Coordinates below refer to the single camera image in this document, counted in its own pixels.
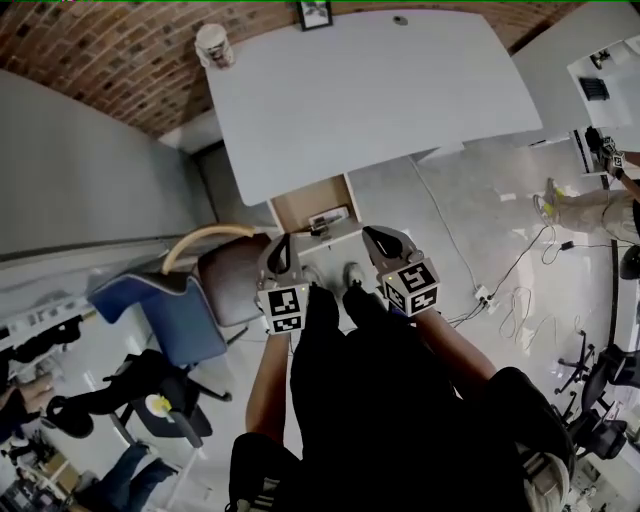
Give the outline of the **person's right forearm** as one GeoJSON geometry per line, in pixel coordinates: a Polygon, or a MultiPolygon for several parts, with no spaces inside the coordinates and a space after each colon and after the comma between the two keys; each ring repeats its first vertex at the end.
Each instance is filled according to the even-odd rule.
{"type": "Polygon", "coordinates": [[[414,317],[427,346],[449,373],[450,381],[465,400],[477,400],[496,374],[493,363],[462,336],[436,310],[414,317]]]}

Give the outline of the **person's left forearm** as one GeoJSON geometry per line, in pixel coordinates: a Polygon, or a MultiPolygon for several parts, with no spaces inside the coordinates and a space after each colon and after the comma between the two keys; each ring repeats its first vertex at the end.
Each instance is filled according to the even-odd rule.
{"type": "Polygon", "coordinates": [[[284,443],[290,341],[289,334],[268,336],[245,413],[247,432],[278,444],[284,443]]]}

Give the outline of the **black picture frame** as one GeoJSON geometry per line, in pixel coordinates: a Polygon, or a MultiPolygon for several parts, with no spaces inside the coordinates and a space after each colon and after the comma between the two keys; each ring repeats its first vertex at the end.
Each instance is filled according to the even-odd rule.
{"type": "Polygon", "coordinates": [[[332,6],[329,0],[299,1],[297,18],[302,31],[310,31],[333,25],[332,6]]]}

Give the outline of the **white desk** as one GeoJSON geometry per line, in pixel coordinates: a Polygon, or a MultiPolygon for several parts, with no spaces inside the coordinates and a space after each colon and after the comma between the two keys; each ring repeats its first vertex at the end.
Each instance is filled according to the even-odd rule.
{"type": "Polygon", "coordinates": [[[244,203],[412,153],[534,131],[541,119],[480,15],[342,15],[236,44],[207,79],[244,203]]]}

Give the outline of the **grey refrigerator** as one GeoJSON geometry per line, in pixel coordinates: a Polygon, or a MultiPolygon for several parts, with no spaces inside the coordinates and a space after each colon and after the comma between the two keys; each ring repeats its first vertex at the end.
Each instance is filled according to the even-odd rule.
{"type": "Polygon", "coordinates": [[[0,70],[0,256],[174,237],[215,219],[187,155],[0,70]]]}

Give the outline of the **wooden drawer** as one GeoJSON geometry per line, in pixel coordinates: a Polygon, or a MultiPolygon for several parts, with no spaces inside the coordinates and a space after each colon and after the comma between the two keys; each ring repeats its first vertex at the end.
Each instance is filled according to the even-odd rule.
{"type": "Polygon", "coordinates": [[[295,238],[300,256],[329,248],[361,232],[362,216],[347,173],[279,195],[269,199],[267,205],[279,233],[295,238]],[[328,238],[311,237],[309,218],[339,206],[349,208],[349,218],[330,224],[328,238]]]}

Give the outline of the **black keyboard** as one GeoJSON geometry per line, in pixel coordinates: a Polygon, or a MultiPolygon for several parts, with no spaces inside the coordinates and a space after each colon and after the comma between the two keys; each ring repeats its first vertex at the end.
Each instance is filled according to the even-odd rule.
{"type": "Polygon", "coordinates": [[[588,101],[607,101],[610,99],[604,80],[596,77],[579,77],[578,81],[588,101]]]}

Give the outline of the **white shelf unit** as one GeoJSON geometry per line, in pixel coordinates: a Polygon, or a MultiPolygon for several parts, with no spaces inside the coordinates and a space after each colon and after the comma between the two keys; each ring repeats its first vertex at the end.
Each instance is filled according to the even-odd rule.
{"type": "Polygon", "coordinates": [[[572,93],[573,112],[568,124],[583,165],[583,175],[602,176],[594,170],[585,131],[598,129],[610,136],[622,152],[640,153],[640,36],[618,41],[583,56],[567,66],[572,93]],[[610,99],[588,101],[579,77],[596,77],[605,81],[610,99]]]}

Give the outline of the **black office chair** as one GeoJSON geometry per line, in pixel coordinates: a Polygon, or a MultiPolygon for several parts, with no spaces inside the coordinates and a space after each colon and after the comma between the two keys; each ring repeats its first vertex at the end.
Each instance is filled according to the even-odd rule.
{"type": "Polygon", "coordinates": [[[74,397],[56,396],[49,402],[45,419],[67,435],[83,439],[94,429],[95,416],[109,416],[124,436],[132,415],[137,415],[150,434],[157,438],[184,438],[199,448],[212,435],[209,420],[199,406],[201,386],[185,369],[170,364],[160,352],[147,349],[128,355],[117,372],[104,379],[107,387],[74,397]],[[149,413],[144,399],[150,394],[166,397],[170,417],[149,413]]]}

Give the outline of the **white storage rack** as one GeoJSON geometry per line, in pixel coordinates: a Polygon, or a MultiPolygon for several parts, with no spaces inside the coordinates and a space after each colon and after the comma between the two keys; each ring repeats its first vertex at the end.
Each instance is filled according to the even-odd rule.
{"type": "Polygon", "coordinates": [[[67,352],[79,340],[81,324],[96,314],[85,298],[72,298],[39,306],[0,323],[0,357],[7,362],[9,378],[67,352]]]}

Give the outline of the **yellow and white object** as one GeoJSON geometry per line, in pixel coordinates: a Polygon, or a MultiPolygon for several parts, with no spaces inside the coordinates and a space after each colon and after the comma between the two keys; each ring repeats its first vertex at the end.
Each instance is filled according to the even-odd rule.
{"type": "Polygon", "coordinates": [[[169,400],[160,394],[150,394],[144,399],[144,405],[149,413],[157,418],[169,418],[172,406],[169,400]]]}

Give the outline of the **black swivel chairs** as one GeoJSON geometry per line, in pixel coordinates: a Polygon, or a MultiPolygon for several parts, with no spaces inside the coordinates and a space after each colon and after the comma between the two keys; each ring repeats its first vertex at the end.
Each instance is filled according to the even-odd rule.
{"type": "Polygon", "coordinates": [[[575,362],[563,358],[562,367],[573,372],[554,394],[559,396],[572,384],[583,385],[582,391],[571,391],[570,402],[560,414],[576,449],[577,457],[583,459],[595,455],[601,460],[616,458],[627,444],[628,423],[610,419],[614,403],[605,399],[610,387],[626,387],[640,390],[640,350],[624,351],[615,344],[607,345],[601,352],[587,341],[584,330],[579,330],[581,349],[575,362]]]}

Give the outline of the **white lidded cup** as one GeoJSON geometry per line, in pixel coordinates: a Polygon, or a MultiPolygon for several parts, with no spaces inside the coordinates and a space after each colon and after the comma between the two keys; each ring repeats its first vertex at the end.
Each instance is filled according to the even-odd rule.
{"type": "Polygon", "coordinates": [[[194,47],[204,68],[227,69],[235,63],[233,49],[222,25],[202,25],[197,31],[194,47]]]}

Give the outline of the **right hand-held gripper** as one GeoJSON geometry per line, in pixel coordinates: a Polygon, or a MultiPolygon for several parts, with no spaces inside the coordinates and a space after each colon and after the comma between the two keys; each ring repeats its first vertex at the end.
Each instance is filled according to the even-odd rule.
{"type": "Polygon", "coordinates": [[[365,226],[362,238],[378,270],[381,292],[407,317],[434,307],[440,280],[430,258],[416,251],[404,232],[384,226],[365,226]]]}

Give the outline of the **white calculator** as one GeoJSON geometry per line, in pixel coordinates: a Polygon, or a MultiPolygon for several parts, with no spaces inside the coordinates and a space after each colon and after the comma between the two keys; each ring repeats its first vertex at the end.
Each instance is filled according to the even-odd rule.
{"type": "Polygon", "coordinates": [[[346,220],[349,216],[349,208],[347,206],[339,206],[311,216],[309,224],[313,229],[319,229],[321,226],[346,220]]]}

